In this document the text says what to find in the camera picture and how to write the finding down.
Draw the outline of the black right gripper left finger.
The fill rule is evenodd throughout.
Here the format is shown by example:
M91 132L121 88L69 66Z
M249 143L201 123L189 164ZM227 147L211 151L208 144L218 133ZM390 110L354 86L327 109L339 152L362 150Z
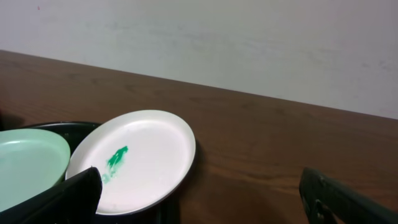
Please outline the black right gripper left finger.
M101 176L90 167L1 212L7 223L91 223L102 192Z

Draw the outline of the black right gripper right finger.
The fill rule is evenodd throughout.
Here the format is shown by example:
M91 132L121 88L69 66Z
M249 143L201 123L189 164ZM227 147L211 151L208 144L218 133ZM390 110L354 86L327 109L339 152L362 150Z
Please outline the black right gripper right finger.
M299 192L309 223L397 223L396 212L316 169L303 169Z

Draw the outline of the mint green plate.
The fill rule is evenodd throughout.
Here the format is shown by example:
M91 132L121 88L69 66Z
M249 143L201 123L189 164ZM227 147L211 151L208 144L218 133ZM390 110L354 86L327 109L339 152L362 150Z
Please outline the mint green plate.
M50 189L63 180L70 146L42 129L1 131L1 211Z

